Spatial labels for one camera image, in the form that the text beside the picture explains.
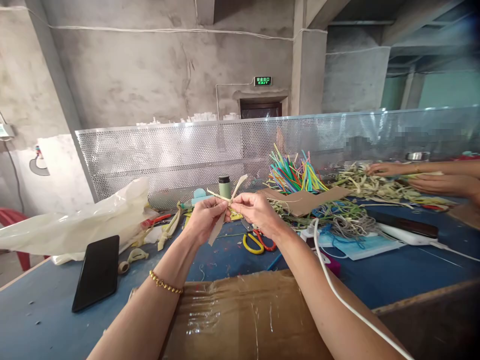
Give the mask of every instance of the blue table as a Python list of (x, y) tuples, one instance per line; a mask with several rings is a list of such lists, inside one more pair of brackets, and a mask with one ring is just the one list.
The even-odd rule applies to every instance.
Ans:
[[(480, 258), (480, 232), (446, 214), (430, 210), (412, 213), (408, 208), (379, 206), (392, 215), (435, 225), (439, 240), (452, 249)], [(212, 247), (202, 246), (188, 274), (188, 281), (213, 281), (266, 270), (279, 251), (254, 255), (245, 250), (244, 227), (239, 221), (225, 224), (222, 237)], [(80, 313), (71, 307), (81, 262), (55, 266), (48, 261), (0, 292), (0, 354), (2, 359), (84, 359), (120, 312), (134, 287), (138, 287), (165, 254), (156, 245), (143, 246), (148, 260), (134, 262), (127, 275), (119, 277), (118, 291)], [(430, 253), (404, 246), (374, 257), (352, 261), (339, 259), (340, 279), (371, 309), (421, 293), (454, 285), (479, 276), (480, 263), (432, 247)], [(336, 249), (329, 249), (341, 255)], [(129, 251), (121, 254), (126, 260)], [(274, 269), (286, 269), (282, 259)]]

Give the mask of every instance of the woman's left hand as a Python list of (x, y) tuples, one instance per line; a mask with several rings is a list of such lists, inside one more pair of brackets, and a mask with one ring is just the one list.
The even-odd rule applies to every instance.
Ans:
[(471, 198), (480, 194), (480, 180), (465, 175), (420, 174), (408, 183), (421, 193)]
[(218, 197), (210, 197), (195, 204), (190, 220), (183, 232), (190, 237), (196, 237), (200, 244), (205, 244), (217, 223), (226, 210), (225, 222), (230, 221), (229, 203)]

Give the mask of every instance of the wall switch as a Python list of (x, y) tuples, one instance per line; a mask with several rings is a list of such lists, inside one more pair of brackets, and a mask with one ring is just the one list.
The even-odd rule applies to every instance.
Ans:
[(13, 138), (14, 136), (14, 130), (10, 125), (0, 124), (0, 138)]

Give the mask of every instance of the person's hand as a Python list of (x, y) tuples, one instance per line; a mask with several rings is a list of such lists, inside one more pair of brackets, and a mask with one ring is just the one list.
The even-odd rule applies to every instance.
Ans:
[(197, 202), (190, 220), (183, 230), (187, 236), (195, 237), (200, 244), (205, 244), (217, 223), (226, 210), (225, 221), (230, 221), (229, 203), (218, 197), (210, 197)]
[(243, 215), (250, 224), (255, 224), (267, 238), (275, 240), (289, 226), (277, 215), (266, 196), (244, 192), (233, 199), (231, 208)]
[(480, 180), (465, 175), (420, 174), (408, 183), (421, 193), (472, 198), (480, 195)]
[(370, 165), (366, 173), (368, 175), (383, 177), (410, 174), (411, 172), (412, 170), (407, 166), (407, 164), (402, 164), (399, 162), (378, 162)]

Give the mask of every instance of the black bottle cap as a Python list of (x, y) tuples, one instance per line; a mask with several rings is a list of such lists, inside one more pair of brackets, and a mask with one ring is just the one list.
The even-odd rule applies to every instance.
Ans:
[(228, 184), (230, 182), (230, 176), (228, 175), (221, 175), (218, 177), (219, 184)]

